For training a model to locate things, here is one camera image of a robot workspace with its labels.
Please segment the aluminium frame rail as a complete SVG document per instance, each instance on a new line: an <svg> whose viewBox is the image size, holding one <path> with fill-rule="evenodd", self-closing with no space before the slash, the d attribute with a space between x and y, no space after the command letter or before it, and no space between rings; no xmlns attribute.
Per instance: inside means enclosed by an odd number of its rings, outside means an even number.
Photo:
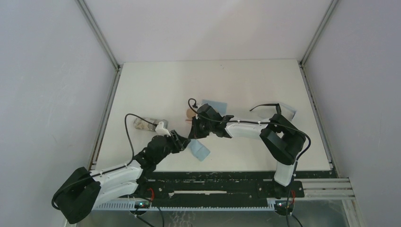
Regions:
<svg viewBox="0 0 401 227"><path fill-rule="evenodd" d="M108 118L110 116L110 111L113 105L113 99L116 93L116 89L118 86L118 82L121 75L121 65L118 63L104 33L102 32L98 22L96 21L95 15L91 11L88 3L85 0L77 0L75 1L77 7L81 11L83 17L85 18L87 24L89 25L92 33L94 34L96 40L98 41L99 46L105 53L107 59L112 65L113 74L112 74L112 82L109 86L109 91L107 93L107 97L105 100L105 106L102 111L99 127L96 133L95 142L93 145L93 150L89 159L88 170L93 170L97 165L98 156L100 153L100 149L102 146L106 125Z"/></svg>
<svg viewBox="0 0 401 227"><path fill-rule="evenodd" d="M330 173L335 175L335 178L316 179L316 183L321 184L321 188L312 188L314 192L310 192L310 200L341 200L341 201L353 201L356 199L349 178L343 178L340 172L337 170L337 161L335 156L332 154L332 148L330 140L323 124L321 110L318 104L318 95L316 94L316 88L313 85L311 76L308 74L308 61L312 56L315 48L317 47L326 27L329 24L330 19L334 15L336 8L338 7L339 0L331 0L319 25L314 32L311 41L309 42L303 57L298 61L298 65L303 76L305 88L308 93L308 97L311 103L311 107L314 113L314 117L317 123L320 137L322 139L324 151L328 158L329 166L331 167Z"/></svg>

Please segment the map print glasses case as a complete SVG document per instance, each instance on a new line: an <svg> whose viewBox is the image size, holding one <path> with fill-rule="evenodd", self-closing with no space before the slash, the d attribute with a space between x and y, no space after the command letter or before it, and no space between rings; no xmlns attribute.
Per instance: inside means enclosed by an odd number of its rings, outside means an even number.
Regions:
<svg viewBox="0 0 401 227"><path fill-rule="evenodd" d="M168 127L168 121L165 119L154 119L154 118L136 118L133 122L133 127L137 130L145 130L145 131L156 131L157 125L163 122L164 126Z"/></svg>

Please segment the light blue cleaning cloth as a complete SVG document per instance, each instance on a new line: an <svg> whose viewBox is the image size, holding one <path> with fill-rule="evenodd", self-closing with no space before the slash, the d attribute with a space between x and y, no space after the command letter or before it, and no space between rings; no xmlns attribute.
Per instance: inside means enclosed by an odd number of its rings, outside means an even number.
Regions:
<svg viewBox="0 0 401 227"><path fill-rule="evenodd" d="M210 105L220 115L226 115L227 113L227 103L225 102L202 99L201 103Z"/></svg>

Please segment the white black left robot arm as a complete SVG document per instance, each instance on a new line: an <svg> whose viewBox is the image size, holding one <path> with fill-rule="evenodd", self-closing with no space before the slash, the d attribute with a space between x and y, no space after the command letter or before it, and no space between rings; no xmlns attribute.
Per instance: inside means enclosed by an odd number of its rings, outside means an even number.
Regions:
<svg viewBox="0 0 401 227"><path fill-rule="evenodd" d="M176 131L156 135L130 161L104 170L76 169L52 197L53 208L70 224L76 224L99 205L144 188L147 176L168 155L187 148L191 139Z"/></svg>

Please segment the pink glasses case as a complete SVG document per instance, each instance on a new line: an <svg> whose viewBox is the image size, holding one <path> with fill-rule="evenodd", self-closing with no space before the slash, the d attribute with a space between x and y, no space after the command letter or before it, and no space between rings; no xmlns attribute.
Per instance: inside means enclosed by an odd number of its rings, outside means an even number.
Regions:
<svg viewBox="0 0 401 227"><path fill-rule="evenodd" d="M192 109L187 109L187 111L186 111L186 119L185 119L185 121L187 122L187 123L191 123L192 122L192 119L193 119L193 117L196 117L197 116L197 114L192 110Z"/></svg>

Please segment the right aluminium frame rail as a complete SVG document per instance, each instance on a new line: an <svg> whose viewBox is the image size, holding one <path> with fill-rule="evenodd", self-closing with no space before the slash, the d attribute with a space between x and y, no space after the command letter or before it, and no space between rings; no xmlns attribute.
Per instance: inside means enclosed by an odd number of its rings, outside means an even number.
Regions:
<svg viewBox="0 0 401 227"><path fill-rule="evenodd" d="M329 166L331 167L330 173L335 175L335 178L316 179L316 183L321 184L321 188L312 188L314 192L310 192L310 200L341 200L341 201L353 201L356 199L349 178L343 178L340 172L337 170L337 161L335 156L332 154L332 148L330 140L323 124L321 110L318 104L318 95L316 94L316 88L313 85L311 76L308 74L308 61L312 56L315 48L317 47L326 27L329 24L330 19L334 15L336 8L338 7L339 0L331 0L319 25L314 32L311 41L309 42L303 57L298 61L298 65L303 76L305 88L308 93L308 97L311 103L311 107L314 113L314 117L317 123L320 137L322 139L324 151L328 158Z"/></svg>

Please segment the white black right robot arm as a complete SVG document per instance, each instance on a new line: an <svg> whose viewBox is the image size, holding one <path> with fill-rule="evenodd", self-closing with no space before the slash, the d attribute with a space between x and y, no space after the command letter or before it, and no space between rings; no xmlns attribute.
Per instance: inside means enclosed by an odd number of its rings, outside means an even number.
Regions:
<svg viewBox="0 0 401 227"><path fill-rule="evenodd" d="M221 115L211 105L189 105L195 113L189 137L203 139L211 133L220 138L249 138L260 140L276 159L273 181L289 186L296 175L300 157L310 148L311 139L282 115L279 104L273 104L276 113L267 120L242 120L233 115Z"/></svg>

